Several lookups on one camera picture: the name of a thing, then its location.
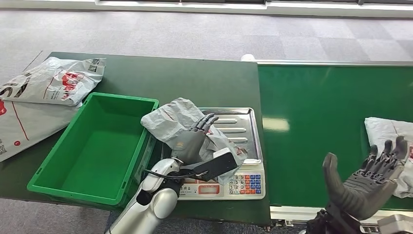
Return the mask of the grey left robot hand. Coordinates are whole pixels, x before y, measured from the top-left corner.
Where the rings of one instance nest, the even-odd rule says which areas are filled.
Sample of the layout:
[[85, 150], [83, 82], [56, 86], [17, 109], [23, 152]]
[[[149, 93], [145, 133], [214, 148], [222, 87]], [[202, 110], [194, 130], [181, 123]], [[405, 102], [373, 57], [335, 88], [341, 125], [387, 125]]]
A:
[[218, 119], [219, 117], [214, 113], [207, 114], [192, 124], [188, 130], [180, 133], [172, 141], [171, 157], [183, 165], [202, 162], [199, 152], [205, 141], [206, 134]]

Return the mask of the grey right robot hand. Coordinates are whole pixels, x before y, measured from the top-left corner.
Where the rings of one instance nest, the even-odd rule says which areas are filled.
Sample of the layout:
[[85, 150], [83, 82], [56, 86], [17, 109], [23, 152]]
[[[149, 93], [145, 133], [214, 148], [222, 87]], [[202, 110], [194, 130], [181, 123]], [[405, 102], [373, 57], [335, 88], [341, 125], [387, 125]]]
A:
[[404, 136], [398, 136], [395, 142], [386, 140], [381, 153], [377, 145], [371, 145], [361, 167], [345, 181], [337, 171], [337, 156], [328, 153], [322, 168], [329, 201], [358, 220], [372, 217], [396, 190], [407, 152], [408, 143]]

